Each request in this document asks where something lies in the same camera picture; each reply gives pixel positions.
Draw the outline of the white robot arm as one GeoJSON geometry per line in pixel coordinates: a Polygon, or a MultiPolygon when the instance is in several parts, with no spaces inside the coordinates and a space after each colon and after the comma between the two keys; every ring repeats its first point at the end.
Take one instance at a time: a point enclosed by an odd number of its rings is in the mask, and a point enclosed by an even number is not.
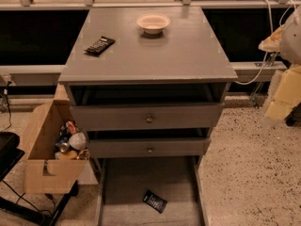
{"type": "Polygon", "coordinates": [[[276,71],[268,90],[268,99],[263,106],[264,118],[269,122],[284,121],[301,104],[301,7],[263,40],[259,49],[278,52],[289,61],[286,71],[276,71]]]}

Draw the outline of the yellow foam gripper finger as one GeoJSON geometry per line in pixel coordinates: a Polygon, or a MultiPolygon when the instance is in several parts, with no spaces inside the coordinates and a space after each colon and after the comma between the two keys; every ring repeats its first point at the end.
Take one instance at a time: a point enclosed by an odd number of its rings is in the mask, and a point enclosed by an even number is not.
{"type": "Polygon", "coordinates": [[[264,117],[268,121],[284,121],[301,103],[301,35],[298,28],[281,25],[263,40],[259,49],[265,52],[279,52],[291,63],[286,71],[276,71],[264,104],[264,117]]]}

